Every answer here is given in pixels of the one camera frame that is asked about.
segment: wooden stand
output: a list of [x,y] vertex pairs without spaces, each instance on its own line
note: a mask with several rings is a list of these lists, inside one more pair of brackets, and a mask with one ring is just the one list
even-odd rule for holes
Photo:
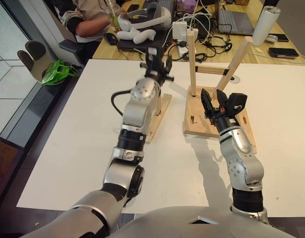
[[146,143],[150,143],[153,139],[159,124],[163,118],[164,113],[166,112],[168,105],[172,99],[171,94],[163,94],[162,98],[158,100],[158,106],[156,110],[156,114],[153,115],[151,122],[150,122],[150,130],[146,137]]
[[[204,88],[212,98],[212,104],[214,107],[218,107],[216,89],[221,91],[224,90],[229,80],[232,78],[237,67],[240,65],[245,54],[249,50],[252,44],[252,38],[246,36],[245,40],[241,44],[240,48],[236,52],[234,58],[229,64],[228,68],[224,67],[213,67],[213,66],[202,66],[195,65],[195,52],[194,52],[194,34],[188,32],[187,34],[188,43],[188,54],[189,54],[189,65],[190,65],[190,80],[191,86],[188,89],[188,95],[186,100],[185,117],[183,124],[183,132],[193,135],[204,135],[209,137],[219,137],[217,129],[211,125],[209,119],[204,118],[204,107],[201,102],[201,90]],[[211,73],[222,75],[222,78],[216,88],[212,87],[200,87],[196,86],[196,72],[199,73]],[[243,109],[236,116],[240,126],[244,127],[244,131],[251,142],[254,153],[256,153],[256,143],[252,135],[249,118],[247,115],[246,108]]]

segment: white headset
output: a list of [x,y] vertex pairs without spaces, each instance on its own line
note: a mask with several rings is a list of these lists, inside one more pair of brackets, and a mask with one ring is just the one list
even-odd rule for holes
[[[140,23],[131,23],[129,19],[133,16],[145,15],[148,21]],[[160,7],[156,2],[150,3],[147,8],[122,13],[118,17],[119,26],[123,31],[130,31],[131,28],[142,29],[153,26],[155,30],[166,29],[171,25],[171,13],[165,7]]]

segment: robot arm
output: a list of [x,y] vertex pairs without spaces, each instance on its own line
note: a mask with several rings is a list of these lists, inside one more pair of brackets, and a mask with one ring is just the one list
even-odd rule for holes
[[162,49],[149,48],[145,77],[130,91],[131,98],[122,117],[117,146],[113,148],[103,187],[75,203],[48,225],[24,238],[101,238],[110,234],[122,208],[141,191],[144,168],[143,147],[149,125],[161,95],[161,86],[172,67],[168,58],[162,63]]
[[250,141],[235,118],[244,109],[247,96],[233,93],[227,99],[225,93],[217,90],[217,98],[220,106],[214,108],[209,94],[202,90],[205,117],[210,119],[219,132],[221,152],[227,163],[233,188],[231,210],[269,224],[267,210],[262,203],[263,166],[254,155]]

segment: white table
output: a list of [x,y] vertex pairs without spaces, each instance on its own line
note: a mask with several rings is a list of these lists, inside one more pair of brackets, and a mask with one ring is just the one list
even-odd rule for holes
[[[227,66],[225,63],[205,65]],[[121,117],[113,92],[131,88],[144,74],[138,61],[88,62],[18,202],[19,207],[66,210],[102,186]],[[141,193],[123,210],[145,213],[160,207],[202,205],[228,209],[231,186],[218,139],[184,135],[189,85],[186,62],[174,62],[173,98],[152,142],[145,145]],[[225,92],[248,95],[247,112],[265,168],[264,206],[270,217],[305,216],[305,66],[241,64],[239,84]],[[197,74],[197,85],[215,86],[219,75]],[[129,95],[116,98],[124,108]]]

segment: keyboard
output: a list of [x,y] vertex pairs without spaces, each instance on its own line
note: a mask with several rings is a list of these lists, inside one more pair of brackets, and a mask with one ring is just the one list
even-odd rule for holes
[[225,10],[220,10],[219,11],[219,31],[220,32],[226,32],[229,33],[231,32],[238,32],[236,23],[234,21],[234,17],[231,11],[225,11]]

